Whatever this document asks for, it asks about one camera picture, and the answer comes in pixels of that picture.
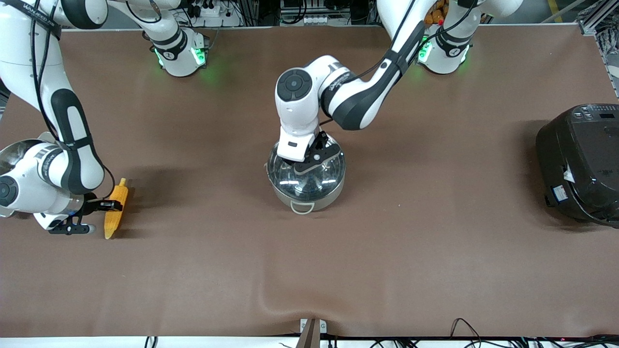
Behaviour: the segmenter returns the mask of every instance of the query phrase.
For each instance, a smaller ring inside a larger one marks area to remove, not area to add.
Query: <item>wire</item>
[[[219,36],[219,28],[217,28],[217,31],[215,32],[215,37],[213,37],[213,42],[211,42],[209,44],[209,47],[207,48],[207,51],[210,51],[213,49],[213,46],[215,46],[215,41],[217,41],[217,37]]]
[[[146,337],[146,342],[144,342],[144,348],[148,348],[149,340],[151,336]],[[153,339],[153,345],[150,348],[155,348],[157,346],[157,341],[159,340],[159,336],[155,336]]]
[[[385,348],[385,347],[383,346],[383,344],[381,343],[381,341],[376,341],[373,345],[371,345],[371,346],[370,346],[370,348],[374,348],[374,347],[376,347],[376,345],[381,346],[381,348]]]
[[[187,13],[187,10],[184,7],[181,7],[183,9],[183,12],[185,12],[185,16],[187,16],[187,23],[189,24],[190,28],[193,28],[193,24],[191,23],[191,18],[189,16],[189,14]]]
[[[367,20],[368,20],[368,16],[369,16],[369,15],[370,15],[370,14],[366,15],[365,17],[355,18],[355,20],[364,20],[364,19],[365,19],[365,20],[366,20],[366,22],[367,22]],[[346,25],[348,25],[348,24],[350,23],[350,19],[351,19],[351,18],[352,18],[352,15],[350,15],[350,16],[348,17],[348,21],[346,21]]]
[[[448,32],[448,31],[452,30],[453,28],[457,27],[460,23],[462,23],[462,22],[464,21],[464,19],[466,19],[466,17],[468,17],[468,16],[469,16],[470,12],[473,10],[473,8],[475,7],[475,4],[476,4],[476,3],[477,3],[476,1],[471,2],[471,5],[470,5],[469,9],[467,10],[467,12],[466,12],[466,13],[462,16],[462,18],[460,18],[460,19],[459,19],[459,20],[458,20],[458,21],[457,21],[454,25],[450,26],[449,28],[444,28],[444,29],[442,29],[442,30],[437,30],[437,31],[436,31],[436,33],[434,33],[434,34],[430,35],[430,36],[429,36],[429,37],[427,37],[425,40],[422,40],[422,41],[421,41],[421,42],[417,45],[417,49],[415,49],[415,51],[413,52],[413,55],[411,56],[411,57],[412,57],[412,59],[415,59],[415,57],[417,57],[417,55],[419,54],[419,51],[421,50],[421,48],[422,48],[422,47],[423,47],[426,43],[428,43],[430,40],[432,40],[433,38],[437,37],[438,35],[441,35],[441,34],[443,34],[443,33],[446,33],[446,32]],[[393,49],[393,46],[394,46],[394,45],[395,45],[395,43],[396,43],[396,38],[397,38],[398,34],[400,33],[400,30],[402,29],[402,26],[404,25],[405,19],[406,19],[406,17],[409,15],[410,10],[412,9],[412,7],[413,7],[413,5],[414,5],[414,4],[415,4],[415,1],[412,1],[412,2],[410,3],[409,8],[407,9],[406,14],[404,15],[404,20],[402,20],[402,22],[400,23],[399,27],[397,28],[397,30],[396,30],[396,34],[395,34],[395,35],[393,35],[394,39],[393,39],[393,41],[391,42],[391,46],[389,47],[389,49],[390,49],[390,50],[391,50],[391,49]],[[377,68],[377,67],[379,67],[379,66],[381,65],[381,63],[383,62],[383,60],[384,60],[384,57],[383,57],[383,58],[381,58],[381,60],[380,60],[380,61],[378,61],[378,63],[376,63],[373,67],[369,68],[368,70],[364,71],[363,73],[361,73],[361,74],[359,74],[359,75],[351,74],[351,75],[348,77],[348,79],[346,79],[346,80],[344,80],[344,81],[342,82],[342,84],[346,84],[346,83],[348,83],[348,82],[352,82],[352,81],[354,81],[354,80],[356,80],[356,79],[359,79],[359,78],[361,78],[361,77],[363,77],[363,76],[365,76],[365,75],[369,74],[370,72],[372,72],[372,71],[376,70],[376,68]]]
[[[243,20],[245,21],[245,22],[243,23],[243,26],[244,26],[244,27],[247,27],[247,23],[250,23],[250,24],[251,24],[251,23],[253,23],[253,21],[252,21],[252,20],[253,20],[253,18],[252,18],[252,20],[249,20],[249,19],[245,16],[245,13],[243,13],[243,12],[241,11],[241,8],[240,8],[240,7],[238,7],[238,4],[237,4],[237,3],[233,2],[233,3],[232,3],[232,6],[233,6],[233,7],[234,7],[234,9],[236,10],[236,13],[239,15],[239,19],[240,19],[240,18],[243,18]]]
[[[284,24],[297,24],[297,23],[301,22],[305,18],[305,15],[308,13],[308,2],[307,2],[307,0],[300,0],[300,1],[301,1],[301,3],[299,5],[299,14],[297,14],[296,19],[294,19],[292,22],[286,22],[285,20],[280,18],[279,21],[281,23],[284,23]]]
[[[463,318],[456,318],[456,320],[454,320],[453,324],[451,325],[451,332],[449,333],[449,338],[454,337],[454,332],[456,332],[456,328],[458,326],[458,323],[460,323],[461,321],[464,322],[469,327],[469,329],[471,330],[472,333],[475,334],[475,336],[477,336],[477,340],[479,341],[479,348],[481,348],[482,347],[482,338],[479,336],[479,333],[477,333],[477,330],[475,330],[473,328],[473,326],[471,326],[469,324],[469,322],[466,321]],[[474,342],[471,341],[470,344],[467,344],[464,348],[469,348],[473,344],[474,344]]]
[[[138,17],[138,16],[137,16],[137,15],[133,12],[133,10],[131,9],[131,6],[129,5],[129,1],[125,1],[124,3],[127,5],[127,9],[129,10],[129,13],[131,13],[131,15],[132,15],[133,17],[135,17],[137,20],[139,20],[139,21],[140,21],[140,22],[142,22],[142,23],[146,23],[146,24],[155,24],[155,23],[159,23],[159,22],[161,22],[161,20],[163,19],[163,16],[161,15],[161,13],[158,13],[158,15],[159,15],[159,18],[158,18],[158,19],[155,19],[155,20],[152,20],[152,21],[148,21],[148,20],[141,19],[141,18],[140,18],[140,17]]]
[[[515,345],[515,344],[514,344],[513,346],[504,346],[504,345],[502,345],[502,344],[494,343],[494,342],[491,342],[491,341],[486,341],[486,340],[484,340],[484,339],[479,339],[479,340],[477,340],[477,341],[475,341],[475,342],[471,341],[471,343],[467,344],[467,345],[466,345],[466,346],[464,346],[463,348],[469,348],[469,347],[472,347],[472,346],[474,346],[476,343],[479,343],[479,346],[480,346],[480,347],[481,347],[481,346],[482,346],[482,344],[484,344],[484,343],[486,343],[486,344],[490,344],[490,345],[495,346],[495,347],[500,347],[500,348],[514,348],[514,346],[517,346],[517,345]]]
[[[39,2],[40,0],[37,0],[35,2],[35,9],[38,9]],[[58,6],[58,0],[56,0],[56,2],[54,3],[54,6],[51,9],[50,18],[54,17],[54,13],[56,13],[57,6]],[[37,73],[37,50],[35,48],[36,47],[35,37],[37,37],[37,33],[35,29],[36,29],[36,21],[32,19],[32,28],[30,31],[31,33],[30,54],[32,55],[32,77],[34,78],[35,90],[37,91],[37,102],[39,104],[39,109],[41,110],[41,114],[43,115],[43,120],[45,121],[45,125],[47,126],[47,129],[50,131],[54,139],[58,141],[58,135],[56,134],[56,130],[54,129],[54,126],[51,124],[51,121],[48,118],[47,113],[45,112],[45,108],[43,107],[43,99],[41,97],[41,82],[43,80],[43,71],[45,70],[45,63],[47,62],[47,55],[48,55],[48,51],[50,48],[51,32],[47,30],[45,47],[43,49],[43,58],[41,61],[41,68],[39,72]]]

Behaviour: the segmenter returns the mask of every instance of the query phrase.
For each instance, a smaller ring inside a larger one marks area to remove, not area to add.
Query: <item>brown tablecloth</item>
[[[331,207],[276,198],[279,74],[322,54],[364,71],[388,43],[223,30],[178,79],[139,32],[63,35],[98,153],[134,189],[115,240],[0,221],[0,336],[271,335],[312,316],[346,336],[445,336],[459,316],[484,336],[619,331],[619,232],[546,209],[534,153],[544,122],[617,101],[576,26],[480,27],[454,74],[413,67],[368,129],[325,127],[348,162]],[[18,98],[0,126],[2,146],[45,130]]]

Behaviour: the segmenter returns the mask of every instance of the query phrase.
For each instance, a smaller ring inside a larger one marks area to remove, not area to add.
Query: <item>black cable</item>
[[[255,27],[256,26],[256,19],[254,19],[254,17],[251,15],[251,8],[248,7],[249,4],[247,2],[241,1],[238,5],[241,7],[241,10],[243,11],[243,17],[251,19],[249,21],[249,24],[252,25],[253,27]]]
[[[479,336],[479,333],[477,333],[477,330],[475,330],[473,326],[471,326],[471,324],[469,324],[469,322],[463,318],[456,318],[456,320],[454,320],[453,324],[451,325],[451,332],[449,333],[449,338],[454,337],[454,332],[456,332],[458,323],[460,323],[461,321],[469,327],[469,329],[471,330],[472,333],[475,334],[475,336],[477,336],[477,340],[479,341],[479,348],[482,348],[482,338]],[[473,344],[474,342],[471,341],[470,344],[467,344],[464,348],[469,348]]]
[[[376,345],[379,345],[381,348],[385,348],[383,344],[381,343],[381,341],[376,341],[373,345],[370,346],[370,348],[374,348],[376,347]]]
[[[137,20],[139,20],[139,21],[140,21],[140,22],[142,22],[142,23],[146,23],[146,24],[155,24],[155,23],[159,23],[159,22],[161,22],[161,20],[163,19],[163,16],[162,16],[161,14],[158,14],[158,15],[159,15],[159,18],[157,18],[157,19],[155,19],[155,20],[153,20],[153,21],[150,21],[150,22],[149,22],[149,21],[147,21],[147,20],[141,19],[141,18],[140,18],[140,17],[138,17],[138,16],[137,16],[137,15],[133,12],[133,10],[131,9],[131,6],[129,6],[129,1],[125,1],[124,3],[127,5],[127,9],[129,10],[129,13],[131,13],[131,15],[132,15],[133,17],[135,17]]]
[[[40,3],[40,0],[37,0],[35,2],[35,9],[38,9],[39,3]],[[54,13],[56,13],[57,6],[58,6],[58,2],[56,1],[54,3],[54,6],[51,9],[50,18],[54,17]],[[41,114],[43,115],[43,120],[45,121],[45,125],[47,126],[47,129],[50,131],[54,139],[58,141],[58,135],[56,134],[56,130],[54,129],[54,126],[51,124],[51,121],[49,120],[47,113],[45,112],[45,108],[43,107],[43,99],[41,97],[41,81],[43,80],[43,72],[45,70],[45,63],[47,62],[47,55],[48,55],[49,48],[50,48],[51,32],[47,30],[45,47],[43,49],[43,57],[41,60],[41,68],[39,72],[37,73],[37,50],[35,48],[36,47],[35,37],[37,36],[37,34],[36,34],[35,29],[36,29],[36,21],[32,19],[32,27],[30,31],[31,33],[30,54],[32,55],[32,77],[34,78],[35,90],[37,91],[37,102],[39,104],[39,109],[41,111]]]
[[[408,340],[399,339],[397,341],[400,345],[402,345],[402,347],[405,347],[405,348],[417,348],[417,343],[419,343],[419,341],[413,342],[410,339]]]
[[[297,17],[295,20],[293,20],[292,22],[286,22],[285,20],[280,18],[279,21],[284,24],[297,24],[305,18],[305,15],[307,13],[308,13],[308,2],[307,0],[301,0],[301,4],[299,5],[299,13],[297,14]]]
[[[249,20],[246,16],[245,13],[241,12],[241,7],[239,6],[239,4],[237,4],[236,2],[232,2],[232,8],[234,8],[234,10],[236,11],[236,13],[239,15],[239,19],[243,18],[243,20],[245,21],[243,23],[244,27],[247,27],[247,24],[249,23],[251,25],[252,21]]]
[[[495,346],[495,347],[500,347],[500,348],[514,348],[514,346],[504,346],[504,345],[502,345],[502,344],[494,343],[494,342],[491,342],[491,341],[486,341],[486,340],[484,340],[484,339],[479,339],[479,340],[477,340],[477,341],[471,341],[471,343],[467,344],[467,345],[466,345],[466,346],[464,346],[463,348],[469,348],[469,347],[472,347],[472,346],[474,346],[474,345],[475,345],[475,344],[477,344],[477,343],[479,343],[479,346],[480,346],[480,347],[482,346],[482,344],[483,344],[483,343],[486,343],[486,344],[490,344],[490,345],[492,345],[492,346]]]
[[[400,23],[400,26],[397,28],[397,30],[396,30],[396,34],[395,34],[395,35],[393,35],[394,39],[393,39],[393,41],[391,42],[391,46],[389,47],[389,49],[390,49],[390,50],[393,48],[393,45],[396,43],[397,35],[400,33],[400,29],[402,29],[402,26],[404,25],[405,19],[406,19],[406,17],[410,14],[410,10],[412,9],[412,7],[413,7],[413,4],[414,4],[414,3],[415,3],[415,1],[412,1],[412,2],[410,3],[409,8],[407,9],[406,14],[404,15],[404,20],[402,20],[402,22]],[[464,21],[464,19],[466,19],[466,17],[468,17],[468,16],[469,16],[470,12],[473,10],[473,8],[475,7],[475,4],[476,4],[476,3],[477,3],[476,1],[473,1],[473,2],[471,3],[471,5],[470,5],[469,9],[467,10],[467,12],[466,12],[466,13],[462,16],[462,18],[460,18],[460,19],[459,19],[459,20],[458,20],[458,21],[457,21],[454,25],[450,26],[449,28],[444,28],[444,29],[442,29],[442,30],[437,30],[437,31],[436,31],[436,33],[434,33],[434,34],[430,35],[430,36],[429,36],[429,37],[427,37],[425,40],[422,40],[422,41],[421,41],[421,42],[417,45],[417,49],[415,49],[415,51],[413,52],[413,55],[411,56],[411,59],[412,59],[412,60],[415,60],[415,59],[417,58],[417,55],[419,54],[419,51],[421,51],[421,48],[422,48],[422,47],[423,47],[426,43],[428,43],[431,39],[433,39],[433,38],[437,37],[438,35],[441,35],[441,34],[443,34],[443,33],[446,33],[446,32],[448,32],[448,31],[452,30],[453,28],[457,27],[460,23],[462,23],[462,22]],[[354,74],[351,74],[351,76],[350,76],[348,79],[344,80],[344,81],[342,82],[342,84],[346,84],[346,83],[348,83],[348,82],[351,82],[351,81],[357,80],[357,79],[359,79],[359,78],[361,78],[361,77],[363,77],[363,76],[365,76],[365,75],[369,74],[370,72],[372,72],[372,71],[376,70],[376,68],[377,68],[377,67],[379,67],[379,66],[381,65],[381,63],[383,62],[383,60],[384,60],[384,57],[382,57],[382,58],[381,58],[381,60],[380,60],[380,61],[378,61],[378,63],[376,63],[373,67],[369,68],[368,70],[364,71],[363,73],[361,73],[361,74],[359,74],[359,75],[354,75]]]
[[[191,23],[191,18],[189,16],[189,14],[187,13],[187,10],[184,7],[181,7],[183,9],[183,12],[185,12],[185,16],[187,16],[187,23],[189,24],[190,28],[193,28],[193,24]]]
[[[150,337],[151,337],[151,336],[146,337],[146,342],[144,342],[144,348],[148,348],[148,346],[149,346],[149,340],[150,340]],[[155,336],[155,337],[153,338],[153,344],[152,344],[152,346],[150,346],[150,348],[156,348],[156,346],[157,346],[157,341],[158,341],[158,340],[159,340],[159,337],[158,337],[158,336]]]

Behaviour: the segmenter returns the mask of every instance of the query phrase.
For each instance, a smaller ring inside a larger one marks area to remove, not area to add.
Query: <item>power strip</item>
[[[189,8],[172,11],[184,27],[242,27],[245,25],[239,5],[229,0],[194,0]]]

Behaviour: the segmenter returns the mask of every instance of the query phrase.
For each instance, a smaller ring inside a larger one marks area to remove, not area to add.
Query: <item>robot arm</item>
[[[192,74],[206,64],[208,42],[191,28],[181,28],[170,11],[181,0],[110,0],[110,6],[131,18],[148,35],[159,61],[172,76]]]
[[[52,229],[82,209],[85,195],[92,197],[104,171],[84,109],[64,71],[59,31],[49,35],[50,27],[40,21],[100,27],[107,18],[107,5],[104,0],[42,0],[35,8],[34,1],[27,0],[20,2],[27,9],[24,12],[14,0],[3,2],[0,46],[5,49],[0,51],[0,78],[13,94],[46,115],[58,138],[22,141],[0,152],[0,207],[4,215],[12,211],[35,214],[44,228]],[[52,22],[45,16],[53,7]],[[38,20],[31,41],[33,17]],[[37,85],[33,69],[40,72],[42,64],[45,68]]]
[[[447,24],[450,27],[457,24],[453,30],[459,29],[460,32],[471,30],[471,23],[476,21],[469,37],[464,40],[466,45],[479,24],[479,16],[471,15],[472,10],[483,2],[472,1],[475,2],[461,0],[460,5],[465,7],[454,4],[455,8],[450,9],[446,19],[446,22],[451,21]],[[492,11],[488,11],[489,13],[509,15],[521,2],[522,0],[487,0],[485,3],[488,3],[486,7]],[[332,56],[323,56],[305,67],[285,71],[279,77],[275,88],[275,104],[281,122],[277,154],[294,162],[305,160],[306,149],[316,139],[319,129],[319,106],[343,129],[358,130],[367,127],[374,120],[387,94],[413,63],[425,31],[423,18],[434,3],[434,0],[377,1],[378,11],[392,43],[382,61],[377,64],[376,72],[367,82],[358,79]],[[469,14],[466,18],[470,19],[469,21],[462,19],[466,13]],[[452,37],[451,34],[452,30],[449,30],[445,37],[458,41],[462,46],[463,40]],[[458,67],[462,61],[461,54],[465,52],[458,51],[455,57],[449,57],[449,68],[454,61],[457,63],[455,68]],[[430,56],[427,61],[437,60],[439,57]]]

